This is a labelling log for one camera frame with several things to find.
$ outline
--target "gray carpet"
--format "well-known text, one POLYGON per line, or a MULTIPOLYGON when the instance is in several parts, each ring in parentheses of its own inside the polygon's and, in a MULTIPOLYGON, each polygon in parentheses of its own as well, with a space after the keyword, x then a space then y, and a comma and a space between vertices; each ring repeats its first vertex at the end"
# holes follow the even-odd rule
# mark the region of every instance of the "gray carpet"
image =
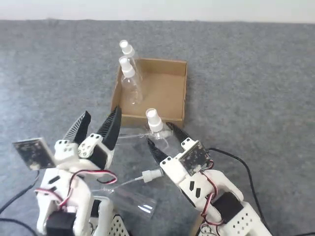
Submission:
MULTIPOLYGON (((0 205, 35 176, 13 141, 43 136, 53 148, 85 109, 90 132, 104 121, 121 39, 143 57, 188 61, 186 131, 248 163, 275 236, 315 231, 315 25, 0 21, 0 205)), ((256 208, 244 167, 213 158, 256 208)), ((111 170, 123 182, 155 167, 141 146, 118 148, 111 170)), ((188 235, 197 212, 168 178, 131 187, 158 200, 151 221, 125 216, 135 236, 188 235)), ((34 193, 1 216, 35 228, 34 193)), ((0 223, 0 235, 29 233, 0 223)))

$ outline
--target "black cable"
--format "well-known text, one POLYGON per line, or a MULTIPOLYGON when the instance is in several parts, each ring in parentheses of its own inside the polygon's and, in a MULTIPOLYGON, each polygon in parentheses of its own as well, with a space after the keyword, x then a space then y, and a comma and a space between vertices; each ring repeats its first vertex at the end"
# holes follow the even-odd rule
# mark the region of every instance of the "black cable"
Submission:
POLYGON ((31 188, 34 187, 34 185, 36 184, 37 180, 39 177, 39 171, 37 171, 37 175, 35 178, 34 183, 32 183, 30 186, 28 186, 27 188, 23 189, 21 192, 19 192, 17 195, 15 195, 13 198, 11 198, 7 203, 5 203, 1 208, 0 208, 0 214, 8 207, 10 206, 15 200, 17 200, 19 197, 23 196, 27 191, 29 191, 31 188))
POLYGON ((315 235, 315 232, 301 234, 301 235, 294 235, 294 236, 309 236, 309 235, 315 235))
POLYGON ((30 231, 33 236, 38 236, 37 233, 35 232, 35 230, 33 230, 30 226, 28 226, 27 224, 23 223, 22 221, 15 220, 15 219, 9 219, 9 218, 0 218, 0 221, 2 221, 2 222, 11 222, 11 223, 15 223, 15 224, 21 225, 25 229, 30 231))
MULTIPOLYGON (((255 202, 256 202, 256 205, 257 205, 257 208, 258 208, 258 211, 259 211, 259 214, 260 214, 260 218, 261 218, 262 222, 264 223, 264 225, 266 226, 266 228, 270 231, 270 229, 269 229, 269 227, 268 227, 268 225, 267 225, 267 223, 266 223, 266 221, 265 221, 265 217, 264 217, 264 215, 263 215, 263 213, 262 213, 262 211, 261 211, 261 207, 260 207, 260 204, 259 204, 259 201, 258 201, 256 192, 255 192, 254 184, 253 184, 253 182, 252 182, 252 174, 251 174, 250 168, 249 168, 248 165, 245 163, 245 161, 243 161, 241 158, 239 158, 239 157, 237 157, 237 156, 235 156, 235 155, 233 155, 233 154, 231 154, 231 153, 228 153, 228 152, 226 152, 226 151, 222 151, 222 150, 217 149, 217 148, 212 148, 212 147, 211 147, 211 148, 208 148, 207 150, 208 150, 208 151, 216 151, 216 152, 222 153, 222 154, 224 154, 224 155, 230 156, 230 157, 232 157, 232 158, 238 160, 239 162, 241 162, 241 163, 245 166, 245 168, 246 168, 246 170, 247 170, 248 177, 249 177, 249 179, 250 179, 250 184, 251 184, 251 189, 252 189, 252 195, 253 195, 253 197, 254 197, 254 199, 255 199, 255 202)), ((294 236, 310 236, 310 235, 315 235, 315 232, 310 232, 310 233, 301 234, 301 235, 294 235, 294 236)))

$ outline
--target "clear plastic bottle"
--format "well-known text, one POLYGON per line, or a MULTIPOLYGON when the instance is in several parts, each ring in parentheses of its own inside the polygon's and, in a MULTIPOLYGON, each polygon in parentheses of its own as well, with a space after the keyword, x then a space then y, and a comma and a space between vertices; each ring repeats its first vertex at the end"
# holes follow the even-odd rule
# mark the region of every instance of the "clear plastic bottle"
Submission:
POLYGON ((181 146, 173 135, 173 131, 164 123, 154 108, 146 111, 150 133, 148 137, 156 147, 169 156, 176 156, 181 151, 181 146))
POLYGON ((141 103, 143 100, 143 90, 138 74, 127 57, 123 56, 119 58, 119 63, 123 72, 121 83, 126 96, 125 99, 132 105, 141 103))
POLYGON ((142 218, 150 219, 157 207, 157 202, 123 185, 119 185, 113 189, 103 188, 92 190, 92 192, 94 198, 98 200, 108 197, 113 201, 115 208, 118 210, 127 211, 142 218))
POLYGON ((139 63, 140 58, 134 48, 128 43, 127 40, 120 41, 119 46, 122 49, 124 56, 128 58, 130 64, 135 69, 140 81, 143 81, 143 74, 141 70, 141 65, 139 63))

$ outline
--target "wire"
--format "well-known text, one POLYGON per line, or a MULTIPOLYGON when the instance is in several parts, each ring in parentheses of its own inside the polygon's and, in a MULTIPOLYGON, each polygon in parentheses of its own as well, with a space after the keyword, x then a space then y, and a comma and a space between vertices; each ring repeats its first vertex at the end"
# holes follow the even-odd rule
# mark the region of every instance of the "wire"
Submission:
POLYGON ((116 176, 113 172, 108 171, 108 170, 80 170, 80 171, 77 171, 77 172, 75 172, 75 173, 71 176, 70 182, 69 182, 68 195, 67 195, 67 197, 59 204, 59 207, 63 207, 63 206, 66 205, 67 201, 69 200, 69 198, 70 198, 70 196, 71 196, 71 194, 72 194, 71 184, 72 184, 74 178, 75 178, 78 174, 83 173, 83 172, 85 172, 85 173, 91 173, 91 174, 108 174, 108 175, 114 177, 114 178, 111 179, 110 181, 103 182, 103 183, 105 183, 105 184, 112 184, 112 183, 117 182, 117 176, 116 176))
POLYGON ((34 190, 36 193, 44 193, 44 194, 50 194, 53 195, 60 203, 63 201, 63 199, 54 191, 51 191, 49 189, 44 189, 44 188, 37 188, 34 190))
POLYGON ((301 234, 301 235, 294 235, 294 236, 309 236, 309 235, 315 235, 315 232, 310 232, 310 233, 301 234))
POLYGON ((35 232, 35 230, 33 230, 30 226, 28 226, 27 224, 23 223, 22 221, 19 221, 19 220, 16 220, 16 219, 10 219, 10 218, 0 218, 0 221, 2 221, 2 222, 11 222, 11 223, 15 223, 15 224, 21 225, 25 229, 30 231, 33 236, 37 236, 37 233, 35 232))
POLYGON ((17 200, 18 198, 20 198, 21 196, 23 196, 27 191, 29 191, 31 188, 33 188, 36 184, 36 182, 38 181, 39 178, 39 171, 37 171, 36 177, 35 177, 35 181, 29 185, 27 188, 23 189, 21 192, 19 192, 18 194, 16 194, 13 198, 11 198, 7 203, 5 203, 1 208, 0 208, 0 214, 8 207, 10 206, 15 200, 17 200))
POLYGON ((94 226, 93 226, 93 224, 91 223, 91 222, 89 222, 89 225, 90 225, 90 227, 91 227, 91 235, 93 234, 93 232, 94 232, 94 226))
POLYGON ((233 154, 231 154, 231 153, 228 153, 228 152, 226 152, 226 151, 222 151, 222 150, 217 149, 217 148, 208 148, 208 151, 216 151, 216 152, 222 153, 222 154, 224 154, 224 155, 230 156, 230 157, 232 157, 232 158, 238 160, 239 162, 241 162, 241 163, 245 166, 245 168, 246 168, 246 170, 247 170, 248 177, 249 177, 249 179, 250 179, 250 185, 251 185, 251 189, 252 189, 252 195, 253 195, 253 197, 254 197, 254 199, 255 199, 255 203, 256 203, 256 205, 257 205, 257 208, 258 208, 258 211, 259 211, 259 214, 260 214, 261 221, 264 223, 264 225, 266 226, 266 228, 269 230, 269 227, 268 227, 268 225, 267 225, 267 223, 266 223, 265 217, 264 217, 264 215, 263 215, 263 213, 262 213, 262 210, 261 210, 261 207, 260 207, 260 204, 259 204, 257 195, 256 195, 256 191, 255 191, 254 184, 253 184, 253 181, 252 181, 252 174, 251 174, 251 171, 250 171, 248 165, 245 163, 245 161, 243 161, 241 158, 239 158, 239 157, 237 157, 237 156, 235 156, 235 155, 233 155, 233 154))
POLYGON ((211 185, 213 186, 213 188, 214 188, 214 190, 215 190, 215 193, 214 193, 213 198, 215 198, 215 197, 218 195, 218 192, 219 192, 218 187, 215 185, 215 183, 213 183, 213 181, 212 181, 211 179, 209 179, 209 177, 208 177, 206 174, 203 173, 203 171, 201 171, 200 173, 201 173, 202 175, 204 175, 204 176, 207 178, 207 181, 208 181, 209 183, 211 183, 211 185))

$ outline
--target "perforated plate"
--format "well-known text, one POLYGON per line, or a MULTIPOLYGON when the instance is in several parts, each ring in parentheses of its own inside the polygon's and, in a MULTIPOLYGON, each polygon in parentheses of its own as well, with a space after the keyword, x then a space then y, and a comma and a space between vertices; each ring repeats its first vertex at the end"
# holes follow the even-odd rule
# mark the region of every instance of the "perforated plate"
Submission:
POLYGON ((129 236, 129 233, 127 229, 125 228, 123 219, 120 217, 120 215, 115 215, 111 223, 110 232, 108 235, 109 236, 129 236))

